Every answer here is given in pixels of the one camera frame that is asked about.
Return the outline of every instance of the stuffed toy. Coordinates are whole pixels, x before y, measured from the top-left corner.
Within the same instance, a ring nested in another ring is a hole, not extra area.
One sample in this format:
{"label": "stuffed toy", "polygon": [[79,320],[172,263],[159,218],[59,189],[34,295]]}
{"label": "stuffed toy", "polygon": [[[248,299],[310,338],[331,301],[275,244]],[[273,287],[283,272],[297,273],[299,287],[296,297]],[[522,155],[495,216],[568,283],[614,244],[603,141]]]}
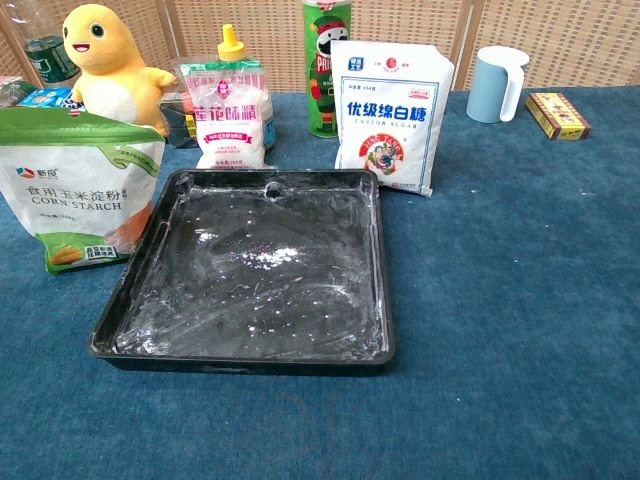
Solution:
{"label": "stuffed toy", "polygon": [[82,70],[72,99],[89,113],[150,125],[166,136],[158,102],[176,77],[147,67],[131,32],[102,5],[81,5],[65,19],[62,34],[69,58]]}

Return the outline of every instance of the green can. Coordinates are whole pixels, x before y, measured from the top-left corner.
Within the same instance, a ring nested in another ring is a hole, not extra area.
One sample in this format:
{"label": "green can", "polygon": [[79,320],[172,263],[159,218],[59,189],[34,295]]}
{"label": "green can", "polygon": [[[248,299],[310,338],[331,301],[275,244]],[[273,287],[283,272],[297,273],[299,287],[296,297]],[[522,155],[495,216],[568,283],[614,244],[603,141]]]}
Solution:
{"label": "green can", "polygon": [[318,137],[338,135],[331,73],[331,41],[348,40],[352,0],[302,0],[309,130]]}

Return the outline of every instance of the yellow nozzle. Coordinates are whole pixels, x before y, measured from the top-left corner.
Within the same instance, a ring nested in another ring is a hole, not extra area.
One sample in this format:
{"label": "yellow nozzle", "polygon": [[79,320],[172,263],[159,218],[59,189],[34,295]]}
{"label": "yellow nozzle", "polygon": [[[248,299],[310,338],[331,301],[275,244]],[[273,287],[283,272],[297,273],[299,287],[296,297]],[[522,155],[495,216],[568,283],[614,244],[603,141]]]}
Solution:
{"label": "yellow nozzle", "polygon": [[218,44],[218,56],[224,62],[237,62],[245,58],[244,43],[236,39],[233,25],[227,23],[222,26],[223,42]]}

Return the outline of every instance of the wicker panel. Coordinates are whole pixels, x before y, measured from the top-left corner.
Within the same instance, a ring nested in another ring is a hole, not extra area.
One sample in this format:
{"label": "wicker panel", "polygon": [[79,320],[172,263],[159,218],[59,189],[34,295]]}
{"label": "wicker panel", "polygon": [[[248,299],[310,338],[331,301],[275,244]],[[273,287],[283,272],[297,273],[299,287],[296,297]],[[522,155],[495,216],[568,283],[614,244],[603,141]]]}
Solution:
{"label": "wicker panel", "polygon": [[304,90],[302,7],[294,0],[176,0],[174,28],[184,55],[217,55],[222,25],[232,23],[252,58],[260,60],[272,91]]}
{"label": "wicker panel", "polygon": [[[66,16],[78,5],[91,3],[83,0],[49,0],[47,8],[62,29]],[[127,24],[136,39],[140,53],[149,66],[169,69],[170,50],[163,35],[160,14],[151,0],[101,0]]]}
{"label": "wicker panel", "polygon": [[2,75],[24,75],[24,72],[9,47],[7,37],[0,32],[0,76]]}
{"label": "wicker panel", "polygon": [[[250,55],[264,63],[269,88],[304,91],[304,46],[300,0],[174,0],[174,28],[185,55],[216,54],[222,24],[233,23]],[[453,56],[463,0],[358,0],[352,38],[433,43]]]}
{"label": "wicker panel", "polygon": [[640,2],[486,0],[466,75],[461,66],[465,88],[487,45],[527,52],[530,87],[625,85],[640,67]]}
{"label": "wicker panel", "polygon": [[462,5],[462,0],[360,0],[353,6],[352,38],[435,45],[452,58]]}

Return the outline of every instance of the black tray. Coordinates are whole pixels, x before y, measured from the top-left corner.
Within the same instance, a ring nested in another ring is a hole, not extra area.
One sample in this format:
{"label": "black tray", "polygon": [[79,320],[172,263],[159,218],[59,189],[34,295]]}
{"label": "black tray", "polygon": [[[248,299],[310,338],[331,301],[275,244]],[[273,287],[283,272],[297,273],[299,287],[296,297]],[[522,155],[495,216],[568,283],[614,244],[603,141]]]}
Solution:
{"label": "black tray", "polygon": [[395,338],[375,175],[173,173],[90,351],[135,370],[376,373]]}

